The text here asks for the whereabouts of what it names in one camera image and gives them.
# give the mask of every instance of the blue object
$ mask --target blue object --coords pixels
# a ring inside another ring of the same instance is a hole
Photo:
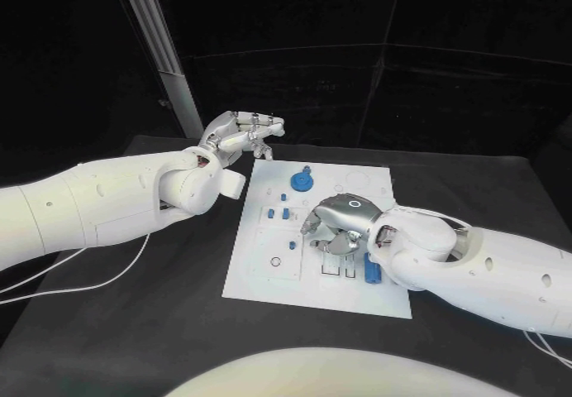
[[[289,179],[289,185],[296,192],[306,192],[313,186],[313,179],[309,176],[309,167],[305,166],[303,170],[292,175]]]
[[[365,283],[378,284],[381,282],[381,267],[378,263],[368,260],[368,252],[362,254],[362,262],[365,264]]]

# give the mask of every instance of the white cable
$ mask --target white cable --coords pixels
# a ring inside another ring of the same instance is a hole
[[[543,349],[537,343],[532,341],[531,337],[527,335],[527,331],[524,332],[524,336],[527,337],[527,341],[534,345],[534,347],[544,352],[548,356],[551,356],[567,368],[572,369],[572,361],[567,358],[563,358],[557,355],[557,353],[554,352],[553,348],[548,346],[544,338],[541,337],[541,335],[535,332],[535,336],[538,337],[543,345],[545,346],[547,350]]]
[[[148,236],[149,235],[146,235],[146,237],[145,237],[145,241],[142,242],[142,246],[141,246],[139,252],[136,253],[136,256],[133,257],[133,260],[128,264],[126,268],[122,270],[122,272],[112,279],[105,281],[105,283],[100,283],[100,284],[96,284],[96,285],[90,285],[90,286],[86,286],[86,287],[77,287],[77,288],[70,288],[70,289],[56,289],[53,291],[37,292],[34,294],[30,294],[30,295],[25,295],[25,296],[19,296],[19,297],[17,297],[14,299],[0,300],[0,304],[8,304],[8,303],[15,302],[15,301],[18,301],[21,299],[34,298],[35,296],[41,296],[41,295],[64,294],[67,292],[87,291],[89,289],[96,289],[96,288],[102,287],[103,285],[107,285],[109,283],[112,283],[126,273],[126,271],[130,269],[130,266],[133,265],[133,263],[139,259],[142,250],[145,249]]]
[[[54,269],[61,263],[67,262],[74,256],[77,256],[83,251],[86,250],[86,248],[80,249],[77,252],[74,252],[71,255],[68,255],[64,259],[61,259],[61,261],[58,261],[54,265],[51,265],[47,269],[41,270],[35,275],[32,275],[28,279],[25,279],[24,281],[19,281],[17,284],[14,284],[11,287],[4,288],[0,291],[0,294],[2,294],[5,291],[9,291],[11,289],[14,289],[15,287],[18,287],[19,285],[28,283],[32,279],[35,279],[40,275],[43,275],[44,273],[47,273],[51,269]]]

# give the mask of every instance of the robotic hand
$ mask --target robotic hand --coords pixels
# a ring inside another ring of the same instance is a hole
[[[92,161],[0,189],[0,270],[54,251],[126,242],[204,213],[218,194],[237,199],[244,177],[224,167],[241,150],[272,159],[269,135],[283,135],[280,118],[226,112],[198,146]]]
[[[362,243],[370,260],[406,289],[426,289],[508,327],[572,337],[567,252],[419,208],[394,205],[383,212],[352,194],[321,201],[300,233],[321,223],[334,237],[311,241],[311,247],[345,256]]]

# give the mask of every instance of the table surface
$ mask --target table surface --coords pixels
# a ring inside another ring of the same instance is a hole
[[[194,142],[135,137],[128,155]],[[396,201],[572,251],[572,236],[527,160],[273,146],[279,160],[385,165]],[[230,167],[246,177],[251,157]],[[521,396],[568,395],[568,369],[519,331],[410,293],[411,320],[221,298],[244,191],[151,235],[130,271],[105,288],[32,299],[0,350],[1,395],[164,395],[190,377],[253,353],[344,347],[429,362]],[[97,284],[125,267],[142,239],[89,249],[40,290]],[[548,338],[572,353],[567,339]]]

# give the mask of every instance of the silver robot hand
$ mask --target silver robot hand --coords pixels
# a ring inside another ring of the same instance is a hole
[[[360,240],[367,241],[368,230],[381,215],[381,210],[362,197],[354,194],[336,194],[321,200],[306,216],[300,234],[313,233],[325,224],[334,238],[312,240],[309,246],[336,256],[352,254],[360,248]]]

